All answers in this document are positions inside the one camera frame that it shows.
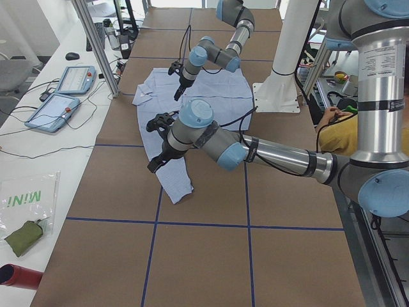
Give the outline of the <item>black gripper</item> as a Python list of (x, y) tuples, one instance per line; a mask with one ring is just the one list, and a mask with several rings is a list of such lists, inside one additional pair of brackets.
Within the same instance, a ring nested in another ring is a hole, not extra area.
[(191, 87), (194, 83), (193, 80), (187, 79), (182, 73), (180, 73), (180, 78), (179, 78), (180, 86), (176, 90), (174, 94), (174, 99), (179, 100), (180, 97), (183, 95), (184, 91)]
[(162, 143), (162, 152), (147, 165), (151, 173), (156, 173), (162, 166), (165, 166), (170, 160), (180, 159), (185, 155), (186, 150), (177, 150), (173, 148), (167, 141)]

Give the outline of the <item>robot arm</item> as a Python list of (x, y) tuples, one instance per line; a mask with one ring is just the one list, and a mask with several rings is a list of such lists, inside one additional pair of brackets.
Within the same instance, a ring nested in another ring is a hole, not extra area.
[(235, 72), (240, 67), (240, 54), (255, 28), (254, 16), (243, 5), (243, 1), (219, 1), (216, 17), (232, 26), (235, 31), (225, 48), (218, 47), (213, 38), (204, 36), (191, 49), (184, 63), (172, 63), (168, 74), (178, 74), (180, 83), (174, 94), (175, 101), (193, 85), (206, 62), (212, 62), (228, 72)]
[(294, 92), (297, 52), (318, 15), (316, 3), (293, 1), (284, 21), (272, 73), (257, 85), (258, 114), (254, 130), (223, 129), (205, 100), (184, 102), (177, 118), (156, 117), (149, 131), (162, 138), (161, 153), (148, 164), (158, 171), (191, 148), (203, 150), (220, 167), (242, 162), (270, 166), (296, 177), (311, 177), (329, 185), (380, 217), (408, 212), (408, 156), (403, 151), (405, 113), (405, 49), (408, 41), (407, 1), (332, 1), (325, 19), (325, 43), (333, 51), (357, 51), (357, 147), (349, 154), (300, 148), (312, 131), (297, 125), (297, 116), (281, 106)]

